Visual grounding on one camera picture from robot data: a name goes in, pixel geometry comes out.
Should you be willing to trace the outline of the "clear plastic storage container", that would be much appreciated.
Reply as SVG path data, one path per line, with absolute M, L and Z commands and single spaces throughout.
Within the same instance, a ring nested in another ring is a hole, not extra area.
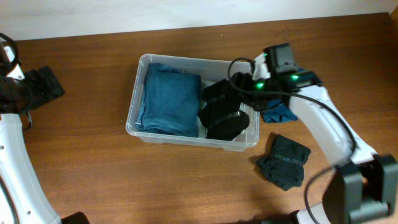
M 217 147 L 227 151 L 238 152 L 244 151 L 249 147 L 254 147 L 259 142 L 259 123 L 261 121 L 261 116 L 257 111 L 254 111 L 251 107 L 245 104 L 241 105 L 240 110 L 249 115 L 249 126 L 232 141 L 207 139 L 205 137 L 205 129 L 201 123 L 198 123 L 198 130 L 200 133 L 198 138 L 147 133 L 137 130 L 134 127 L 134 122 L 139 116 L 139 107 L 144 91 L 144 80 L 147 73 L 148 64 L 150 63 L 162 63 L 170 67 L 179 68 L 186 72 L 197 74 L 201 76 L 201 80 L 207 85 L 211 84 L 212 82 L 216 83 L 226 78 L 227 69 L 230 64 L 229 61 L 224 60 L 174 57 L 169 55 L 144 54 L 141 56 L 135 77 L 129 113 L 126 120 L 126 131 L 128 134 L 135 136 L 144 142 Z

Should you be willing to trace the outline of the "teal cloth bundle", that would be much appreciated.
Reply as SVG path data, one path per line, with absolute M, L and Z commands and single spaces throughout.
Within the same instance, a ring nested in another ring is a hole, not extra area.
M 288 73 L 286 78 L 270 78 L 266 81 L 266 91 L 281 91 L 287 93 L 296 93 L 293 91 L 293 84 L 299 76 L 297 72 Z M 273 99 L 267 102 L 267 108 L 261 112 L 265 123 L 286 123 L 297 121 L 299 118 L 289 109 L 289 96 L 273 96 Z

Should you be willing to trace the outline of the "dark blue jeans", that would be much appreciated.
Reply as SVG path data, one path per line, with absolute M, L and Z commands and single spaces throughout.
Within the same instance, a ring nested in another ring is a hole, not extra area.
M 200 94 L 201 76 L 151 63 L 134 127 L 147 133 L 195 138 Z

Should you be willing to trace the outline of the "small black taped garment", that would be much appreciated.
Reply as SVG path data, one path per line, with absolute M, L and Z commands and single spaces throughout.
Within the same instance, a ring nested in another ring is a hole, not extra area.
M 304 165 L 311 150 L 278 134 L 271 145 L 271 153 L 256 161 L 262 176 L 284 191 L 300 187 L 304 180 Z

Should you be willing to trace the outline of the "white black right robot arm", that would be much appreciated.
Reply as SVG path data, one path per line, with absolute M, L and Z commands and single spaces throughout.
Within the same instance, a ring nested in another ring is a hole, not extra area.
M 317 75 L 296 63 L 289 44 L 267 47 L 249 61 L 249 73 L 228 70 L 245 104 L 265 111 L 270 100 L 287 103 L 328 159 L 333 177 L 316 205 L 294 212 L 289 223 L 366 223 L 394 214 L 397 161 L 364 142 L 333 104 Z

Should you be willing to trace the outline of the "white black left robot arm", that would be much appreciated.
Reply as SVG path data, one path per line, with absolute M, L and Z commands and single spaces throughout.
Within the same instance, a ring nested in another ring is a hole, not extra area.
M 30 112 L 64 94 L 50 67 L 23 72 L 16 43 L 1 34 L 1 223 L 88 223 L 82 212 L 60 218 L 53 209 L 23 137 L 32 127 Z

